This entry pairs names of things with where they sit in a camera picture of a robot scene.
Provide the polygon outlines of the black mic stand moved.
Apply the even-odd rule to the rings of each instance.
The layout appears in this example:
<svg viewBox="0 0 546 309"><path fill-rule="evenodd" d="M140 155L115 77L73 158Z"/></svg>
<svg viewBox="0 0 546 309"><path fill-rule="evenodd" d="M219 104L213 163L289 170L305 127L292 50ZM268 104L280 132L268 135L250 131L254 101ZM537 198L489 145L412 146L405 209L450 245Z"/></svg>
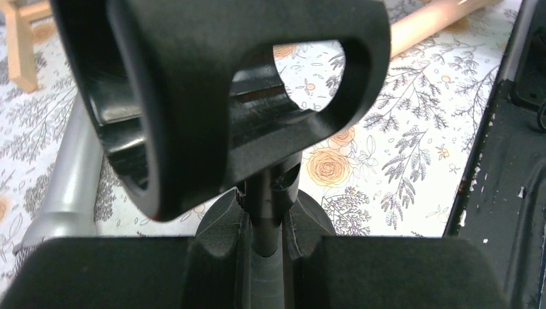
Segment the black mic stand moved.
<svg viewBox="0 0 546 309"><path fill-rule="evenodd" d="M114 171L138 209L171 221L214 199L195 236L225 214L248 219L237 308L287 308L284 218L302 207L302 152L348 129L386 76L382 1L53 1L67 58ZM320 111L300 108L276 44L339 41L345 69Z"/></svg>

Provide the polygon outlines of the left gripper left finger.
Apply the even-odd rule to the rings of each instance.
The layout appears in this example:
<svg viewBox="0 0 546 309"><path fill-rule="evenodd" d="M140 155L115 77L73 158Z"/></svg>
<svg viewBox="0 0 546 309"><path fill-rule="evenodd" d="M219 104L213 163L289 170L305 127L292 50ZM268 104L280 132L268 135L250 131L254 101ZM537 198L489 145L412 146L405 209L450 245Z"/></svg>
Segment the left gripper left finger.
<svg viewBox="0 0 546 309"><path fill-rule="evenodd" d="M26 259L2 308L237 308L238 243L225 214L197 237L57 238Z"/></svg>

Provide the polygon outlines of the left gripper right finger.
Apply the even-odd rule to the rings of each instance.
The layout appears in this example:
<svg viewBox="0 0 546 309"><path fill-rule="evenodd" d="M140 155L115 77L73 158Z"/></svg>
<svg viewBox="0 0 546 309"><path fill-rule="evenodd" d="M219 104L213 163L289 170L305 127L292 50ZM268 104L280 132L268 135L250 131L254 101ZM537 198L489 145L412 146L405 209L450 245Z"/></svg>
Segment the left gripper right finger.
<svg viewBox="0 0 546 309"><path fill-rule="evenodd" d="M302 207L283 226L287 308L507 308L484 255L454 238L333 236Z"/></svg>

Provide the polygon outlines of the silver microphone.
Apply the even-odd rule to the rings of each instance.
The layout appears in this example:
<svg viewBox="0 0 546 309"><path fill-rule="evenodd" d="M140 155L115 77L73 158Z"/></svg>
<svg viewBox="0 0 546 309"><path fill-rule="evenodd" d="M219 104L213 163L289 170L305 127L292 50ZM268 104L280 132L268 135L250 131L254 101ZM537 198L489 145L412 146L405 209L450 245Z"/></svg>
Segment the silver microphone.
<svg viewBox="0 0 546 309"><path fill-rule="evenodd" d="M80 95L68 119L55 165L37 217L28 227L16 257L50 238L95 237L94 207L103 150Z"/></svg>

